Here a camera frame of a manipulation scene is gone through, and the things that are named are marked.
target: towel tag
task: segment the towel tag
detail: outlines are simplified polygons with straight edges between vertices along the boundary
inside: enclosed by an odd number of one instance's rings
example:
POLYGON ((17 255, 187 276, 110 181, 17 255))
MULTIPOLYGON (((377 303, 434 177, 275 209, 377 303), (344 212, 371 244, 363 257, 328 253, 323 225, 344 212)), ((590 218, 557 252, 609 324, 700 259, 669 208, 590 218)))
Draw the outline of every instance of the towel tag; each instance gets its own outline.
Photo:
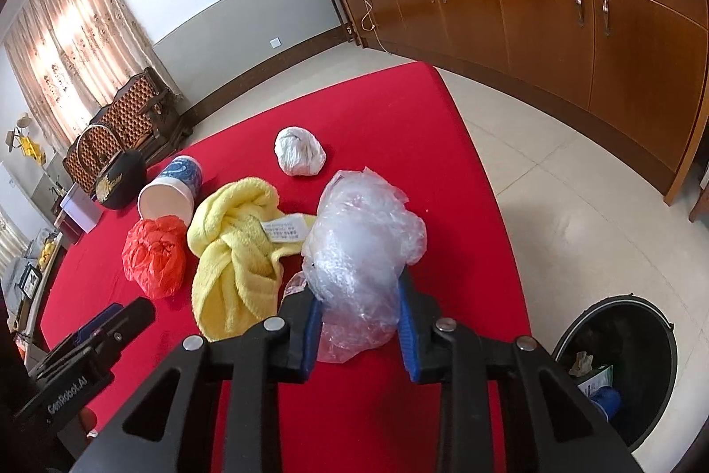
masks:
POLYGON ((286 215, 280 219, 261 222, 271 243, 297 243, 304 241, 309 228, 305 218, 299 212, 286 215))

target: woven backrest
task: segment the woven backrest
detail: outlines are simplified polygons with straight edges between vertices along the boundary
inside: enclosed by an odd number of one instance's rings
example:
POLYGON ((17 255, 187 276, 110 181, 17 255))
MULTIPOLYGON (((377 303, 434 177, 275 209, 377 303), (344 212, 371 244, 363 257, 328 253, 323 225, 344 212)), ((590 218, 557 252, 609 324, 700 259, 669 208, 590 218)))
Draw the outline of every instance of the woven backrest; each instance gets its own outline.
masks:
MULTIPOLYGON (((91 120, 91 125, 110 127, 126 147, 133 147, 141 137, 152 132, 150 119, 138 111, 148 100, 159 94, 160 90, 155 85, 150 70, 146 69, 129 79, 118 91, 113 102, 91 120)), ((92 127, 90 133, 84 135, 79 147, 78 141, 66 152, 63 165, 73 181, 84 191, 91 193, 96 177, 113 155, 121 150, 121 146, 104 127, 92 127)))

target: picture frame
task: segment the picture frame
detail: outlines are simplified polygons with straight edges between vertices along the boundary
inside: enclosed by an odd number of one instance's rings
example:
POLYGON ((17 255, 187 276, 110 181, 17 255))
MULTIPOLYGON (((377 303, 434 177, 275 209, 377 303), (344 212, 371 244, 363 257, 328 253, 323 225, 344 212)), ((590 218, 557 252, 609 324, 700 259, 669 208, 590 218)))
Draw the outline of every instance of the picture frame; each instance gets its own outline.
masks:
POLYGON ((33 298, 35 298, 35 293, 37 292, 37 287, 39 286, 41 280, 42 271, 32 264, 27 263, 27 266, 22 273, 22 277, 20 277, 20 291, 23 292, 27 299, 32 301, 33 298))

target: baseboard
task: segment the baseboard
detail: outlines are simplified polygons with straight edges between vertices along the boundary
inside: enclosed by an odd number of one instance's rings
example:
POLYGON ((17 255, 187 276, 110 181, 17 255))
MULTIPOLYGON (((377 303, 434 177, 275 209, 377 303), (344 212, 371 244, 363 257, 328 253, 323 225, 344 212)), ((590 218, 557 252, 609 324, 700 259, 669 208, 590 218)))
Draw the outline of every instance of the baseboard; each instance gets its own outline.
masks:
POLYGON ((249 89, 253 89, 256 85, 267 81, 301 61, 344 43, 346 40, 347 36, 342 27, 335 27, 320 33, 320 35, 311 36, 311 38, 293 45, 285 51, 281 51, 222 85, 194 107, 187 110, 184 116, 189 119, 190 125, 194 126, 207 119, 209 115, 215 113, 224 105, 232 102, 236 97, 243 95, 249 89))
MULTIPOLYGON (((381 50, 378 43, 367 42, 366 44, 371 49, 381 50)), ((524 101, 534 108, 544 111, 544 113, 550 114, 555 119, 586 135, 591 141, 598 143, 615 157, 618 157, 663 195, 667 193, 674 180, 675 173, 659 159, 640 147, 635 141, 611 127, 608 123, 598 119, 595 115, 580 109, 561 97, 477 63, 463 61, 462 59, 431 51, 422 51, 421 49, 398 43, 384 42, 384 46, 387 50, 397 55, 416 61, 425 61, 436 67, 463 75, 463 77, 473 81, 481 82, 488 87, 524 101)))

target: tiled floor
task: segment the tiled floor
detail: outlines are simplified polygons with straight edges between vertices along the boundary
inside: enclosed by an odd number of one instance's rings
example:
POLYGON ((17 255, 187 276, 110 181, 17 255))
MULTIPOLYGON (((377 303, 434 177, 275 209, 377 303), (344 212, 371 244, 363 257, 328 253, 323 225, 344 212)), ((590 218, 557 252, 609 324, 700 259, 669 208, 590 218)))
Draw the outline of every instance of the tiled floor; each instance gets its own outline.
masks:
MULTIPOLYGON (((264 82, 196 127, 193 140, 335 82, 407 62, 352 44, 264 82)), ((709 219, 689 223, 695 180, 672 207, 632 169, 570 127, 442 70, 512 241, 533 334, 548 350, 587 307, 634 293, 674 323, 676 387, 635 452, 669 473, 709 415, 709 219)))

